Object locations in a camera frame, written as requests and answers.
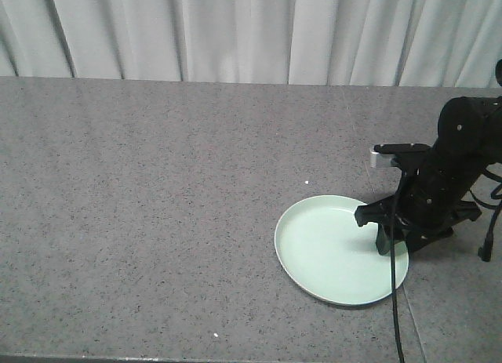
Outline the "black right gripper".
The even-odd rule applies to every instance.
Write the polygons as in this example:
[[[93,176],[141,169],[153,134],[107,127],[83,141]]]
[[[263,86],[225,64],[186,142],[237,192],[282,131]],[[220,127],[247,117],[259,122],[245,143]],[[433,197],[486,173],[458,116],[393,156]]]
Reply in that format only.
[[[391,164],[402,170],[395,195],[356,208],[359,227],[377,223],[376,249],[390,253],[400,241],[410,252],[451,236],[453,226],[476,220],[481,211],[464,201],[482,173],[482,159],[473,155],[448,158],[441,153],[393,154]]]

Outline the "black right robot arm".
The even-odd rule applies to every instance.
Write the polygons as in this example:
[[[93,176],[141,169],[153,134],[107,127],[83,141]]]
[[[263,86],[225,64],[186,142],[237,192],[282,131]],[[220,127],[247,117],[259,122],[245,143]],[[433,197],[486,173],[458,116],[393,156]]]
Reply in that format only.
[[[494,229],[501,214],[501,187],[490,197],[494,204],[473,198],[465,201],[480,176],[499,183],[501,177],[487,168],[501,162],[501,99],[457,97],[449,100],[438,118],[438,137],[431,146],[422,143],[379,144],[370,152],[373,167],[401,171],[397,191],[355,210],[363,227],[376,223],[376,249],[388,254],[403,241],[409,252],[453,234],[453,227],[475,221],[482,209],[493,214],[481,260],[491,260]]]

